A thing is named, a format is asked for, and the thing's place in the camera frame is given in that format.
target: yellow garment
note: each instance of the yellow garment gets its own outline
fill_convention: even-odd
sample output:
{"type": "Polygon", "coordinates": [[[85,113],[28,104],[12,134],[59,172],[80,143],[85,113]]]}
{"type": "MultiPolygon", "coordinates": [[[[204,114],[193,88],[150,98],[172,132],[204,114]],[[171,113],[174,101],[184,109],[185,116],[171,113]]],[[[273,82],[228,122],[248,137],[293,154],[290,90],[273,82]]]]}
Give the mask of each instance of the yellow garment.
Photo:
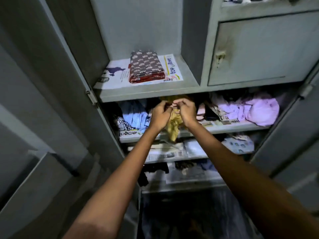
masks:
{"type": "MultiPolygon", "coordinates": [[[[180,95],[180,96],[162,96],[160,99],[162,101],[169,101],[169,102],[173,102],[174,100],[177,99],[181,99],[181,98],[187,98],[189,99],[187,96],[185,95],[180,95]]],[[[171,117],[169,119],[169,122],[166,126],[166,130],[168,132],[169,135],[169,139],[171,141],[175,141],[176,138],[178,137],[179,134],[179,126],[183,124],[183,120],[181,119],[181,115],[179,113],[179,109],[175,108],[173,109],[172,113],[171,113],[171,117]]]]}

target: door hinge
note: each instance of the door hinge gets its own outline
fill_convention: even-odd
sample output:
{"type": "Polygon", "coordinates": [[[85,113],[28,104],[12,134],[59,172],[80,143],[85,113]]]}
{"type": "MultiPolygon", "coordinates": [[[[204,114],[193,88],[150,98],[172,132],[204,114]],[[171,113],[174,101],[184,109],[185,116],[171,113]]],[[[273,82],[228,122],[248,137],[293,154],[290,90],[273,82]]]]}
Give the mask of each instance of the door hinge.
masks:
{"type": "Polygon", "coordinates": [[[85,93],[90,98],[92,105],[96,105],[98,103],[98,100],[97,100],[96,96],[94,95],[93,91],[86,90],[85,93]]]}
{"type": "Polygon", "coordinates": [[[303,99],[305,99],[312,91],[312,89],[314,88],[313,85],[311,84],[307,84],[304,87],[302,87],[299,91],[299,96],[303,99]]]}

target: left arm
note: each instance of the left arm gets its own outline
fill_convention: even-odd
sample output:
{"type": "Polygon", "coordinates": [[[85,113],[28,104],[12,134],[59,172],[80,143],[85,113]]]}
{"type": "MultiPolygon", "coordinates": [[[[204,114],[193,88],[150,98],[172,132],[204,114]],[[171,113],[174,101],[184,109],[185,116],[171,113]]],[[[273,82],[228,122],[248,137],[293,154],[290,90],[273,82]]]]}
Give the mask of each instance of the left arm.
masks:
{"type": "Polygon", "coordinates": [[[88,201],[63,239],[116,238],[151,145],[169,121],[173,109],[165,110],[165,105],[162,101],[154,108],[149,128],[88,201]]]}

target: yellow stripe on newspaper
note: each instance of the yellow stripe on newspaper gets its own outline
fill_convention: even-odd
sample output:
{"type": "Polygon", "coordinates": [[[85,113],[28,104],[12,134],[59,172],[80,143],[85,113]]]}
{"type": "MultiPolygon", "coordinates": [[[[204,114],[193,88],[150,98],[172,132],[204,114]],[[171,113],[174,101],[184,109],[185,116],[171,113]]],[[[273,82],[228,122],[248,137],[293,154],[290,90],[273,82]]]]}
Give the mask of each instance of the yellow stripe on newspaper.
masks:
{"type": "Polygon", "coordinates": [[[167,66],[167,62],[166,62],[166,57],[165,56],[164,56],[164,60],[165,60],[165,64],[166,64],[167,73],[169,75],[169,70],[168,70],[168,66],[167,66]]]}

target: human arm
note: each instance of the human arm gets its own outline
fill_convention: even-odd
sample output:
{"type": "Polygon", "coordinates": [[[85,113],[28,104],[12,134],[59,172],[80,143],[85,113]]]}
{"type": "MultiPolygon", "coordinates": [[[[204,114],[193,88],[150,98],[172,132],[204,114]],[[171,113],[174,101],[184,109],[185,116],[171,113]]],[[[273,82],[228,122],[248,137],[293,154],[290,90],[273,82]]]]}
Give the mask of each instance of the human arm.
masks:
{"type": "Polygon", "coordinates": [[[87,202],[63,239],[116,238],[151,145],[171,116],[173,109],[165,105],[166,101],[162,101],[153,109],[149,128],[87,202]]]}
{"type": "Polygon", "coordinates": [[[281,185],[228,150],[196,120],[195,104],[174,101],[181,117],[265,238],[319,238],[319,223],[281,185]]]}

